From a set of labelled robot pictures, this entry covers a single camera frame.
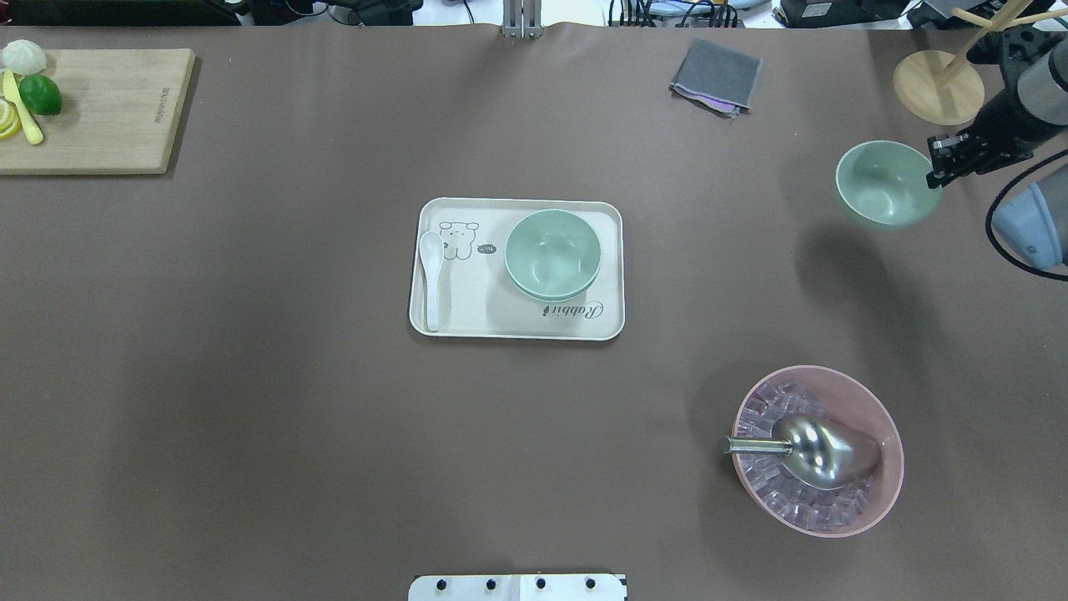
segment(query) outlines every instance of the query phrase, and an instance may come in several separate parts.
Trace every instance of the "cutting board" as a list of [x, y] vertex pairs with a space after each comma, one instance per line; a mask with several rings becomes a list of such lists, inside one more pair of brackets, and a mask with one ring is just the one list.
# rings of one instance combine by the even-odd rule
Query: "cutting board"
[[0, 174], [163, 173], [182, 116], [193, 51], [46, 50], [63, 95], [56, 115], [34, 115], [45, 141], [0, 140]]

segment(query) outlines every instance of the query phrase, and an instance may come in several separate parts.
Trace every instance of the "brown table surface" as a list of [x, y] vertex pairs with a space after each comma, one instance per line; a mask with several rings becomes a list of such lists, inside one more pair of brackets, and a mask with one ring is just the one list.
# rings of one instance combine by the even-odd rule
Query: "brown table surface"
[[[834, 201], [853, 144], [953, 132], [891, 73], [968, 32], [3, 31], [198, 54], [166, 175], [0, 179], [4, 599], [389, 600], [417, 574], [594, 570], [657, 601], [1068, 590], [1068, 287], [983, 232], [1022, 168], [896, 233]], [[695, 36], [765, 60], [752, 114], [669, 92]], [[623, 333], [414, 332], [439, 195], [614, 204]], [[905, 488], [860, 536], [775, 522], [716, 453], [796, 364], [853, 376], [900, 430]]]

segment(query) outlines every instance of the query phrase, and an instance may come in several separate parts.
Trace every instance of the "green lime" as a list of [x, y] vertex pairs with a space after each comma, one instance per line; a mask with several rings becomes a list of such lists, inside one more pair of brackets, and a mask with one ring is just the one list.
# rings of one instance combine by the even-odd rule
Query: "green lime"
[[27, 75], [18, 84], [26, 108], [37, 114], [57, 114], [63, 108], [63, 96], [56, 82], [44, 75]]

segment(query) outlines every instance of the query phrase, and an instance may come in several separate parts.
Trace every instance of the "mint green bowl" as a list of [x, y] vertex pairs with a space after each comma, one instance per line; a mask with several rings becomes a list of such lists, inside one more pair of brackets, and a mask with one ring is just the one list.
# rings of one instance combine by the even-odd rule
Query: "mint green bowl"
[[858, 144], [838, 160], [838, 202], [854, 221], [875, 230], [896, 230], [934, 211], [942, 188], [927, 187], [930, 160], [890, 140]]
[[575, 212], [549, 208], [524, 217], [504, 242], [504, 267], [527, 295], [563, 303], [597, 279], [601, 248], [597, 232]]

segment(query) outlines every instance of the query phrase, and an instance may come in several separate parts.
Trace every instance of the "bowl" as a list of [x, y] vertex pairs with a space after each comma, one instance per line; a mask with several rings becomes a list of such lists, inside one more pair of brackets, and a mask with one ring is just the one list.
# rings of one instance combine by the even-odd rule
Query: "bowl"
[[765, 377], [749, 392], [738, 410], [732, 436], [744, 436], [739, 433], [738, 426], [742, 422], [747, 401], [751, 397], [758, 397], [759, 392], [768, 390], [768, 385], [781, 388], [787, 383], [796, 383], [811, 392], [827, 410], [826, 417], [831, 422], [852, 428], [879, 441], [882, 458], [868, 481], [869, 488], [865, 494], [867, 507], [849, 524], [826, 531], [802, 528], [776, 513], [767, 502], [760, 499], [755, 487], [744, 475], [741, 456], [734, 455], [735, 471], [738, 473], [742, 487], [769, 516], [790, 528], [810, 536], [844, 538], [871, 528], [890, 512], [901, 492], [901, 485], [905, 481], [905, 452], [897, 427], [886, 409], [860, 382], [845, 374], [826, 367], [803, 365], [783, 368]]
[[896, 230], [930, 215], [942, 188], [927, 187], [930, 160], [900, 142], [873, 140], [842, 156], [834, 171], [838, 201], [858, 223]]
[[519, 221], [504, 243], [508, 276], [528, 296], [563, 303], [582, 294], [600, 270], [597, 232], [569, 210], [549, 208]]

